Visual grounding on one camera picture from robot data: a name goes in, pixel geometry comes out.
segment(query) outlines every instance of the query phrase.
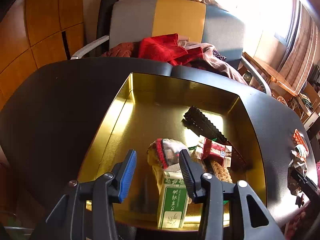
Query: cracker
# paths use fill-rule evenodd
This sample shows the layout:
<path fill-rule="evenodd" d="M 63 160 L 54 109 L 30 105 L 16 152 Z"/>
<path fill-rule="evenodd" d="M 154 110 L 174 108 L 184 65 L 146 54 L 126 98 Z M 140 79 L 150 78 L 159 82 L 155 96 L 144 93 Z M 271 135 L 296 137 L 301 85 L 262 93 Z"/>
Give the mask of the cracker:
<path fill-rule="evenodd" d="M 219 180 L 232 183 L 232 179 L 228 171 L 228 168 L 222 167 L 219 163 L 215 161 L 210 161 L 210 164 L 213 168 L 215 175 Z"/>

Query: wooden wall panel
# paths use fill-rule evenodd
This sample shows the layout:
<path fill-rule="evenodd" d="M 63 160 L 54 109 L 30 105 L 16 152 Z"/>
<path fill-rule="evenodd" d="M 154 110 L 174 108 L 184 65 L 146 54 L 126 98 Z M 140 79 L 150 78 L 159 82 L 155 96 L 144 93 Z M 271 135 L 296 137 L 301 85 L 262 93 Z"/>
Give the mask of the wooden wall panel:
<path fill-rule="evenodd" d="M 51 35 L 34 45 L 31 49 L 38 68 L 49 63 L 67 59 L 61 32 Z"/>
<path fill-rule="evenodd" d="M 31 49 L 22 53 L 7 66 L 0 74 L 0 89 L 5 100 L 8 100 L 22 82 L 36 69 L 36 63 L 33 59 Z"/>
<path fill-rule="evenodd" d="M 26 0 L 26 22 L 31 46 L 58 32 L 58 0 Z"/>
<path fill-rule="evenodd" d="M 66 29 L 67 42 L 70 55 L 84 46 L 84 25 L 80 23 Z"/>
<path fill-rule="evenodd" d="M 16 0 L 0 22 L 0 72 L 29 48 L 24 25 L 24 1 Z"/>
<path fill-rule="evenodd" d="M 82 0 L 59 0 L 61 29 L 83 22 Z"/>
<path fill-rule="evenodd" d="M 4 95 L 0 91 L 0 111 L 3 108 L 4 104 L 6 103 L 7 100 L 5 100 Z"/>

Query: red cloth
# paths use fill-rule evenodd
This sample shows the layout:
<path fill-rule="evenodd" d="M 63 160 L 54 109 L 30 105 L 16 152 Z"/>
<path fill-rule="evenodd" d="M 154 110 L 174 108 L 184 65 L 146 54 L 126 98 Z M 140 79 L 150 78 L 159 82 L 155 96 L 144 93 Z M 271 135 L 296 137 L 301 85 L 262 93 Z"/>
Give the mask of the red cloth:
<path fill-rule="evenodd" d="M 202 59 L 202 48 L 186 50 L 178 46 L 178 34 L 145 38 L 140 42 L 138 58 L 168 62 L 173 66 L 184 65 L 195 59 Z"/>

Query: pile of clothes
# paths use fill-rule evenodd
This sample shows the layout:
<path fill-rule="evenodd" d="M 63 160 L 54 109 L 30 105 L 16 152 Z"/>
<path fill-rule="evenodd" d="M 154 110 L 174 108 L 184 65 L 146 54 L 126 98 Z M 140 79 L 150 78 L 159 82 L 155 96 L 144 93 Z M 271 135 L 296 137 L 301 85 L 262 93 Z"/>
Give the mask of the pile of clothes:
<path fill-rule="evenodd" d="M 173 66 L 189 66 L 208 70 L 247 85 L 238 71 L 224 62 L 226 57 L 221 55 L 215 46 L 191 42 L 188 37 L 179 36 L 177 33 L 144 38 L 140 42 L 121 43 L 102 56 L 145 58 L 168 62 Z"/>

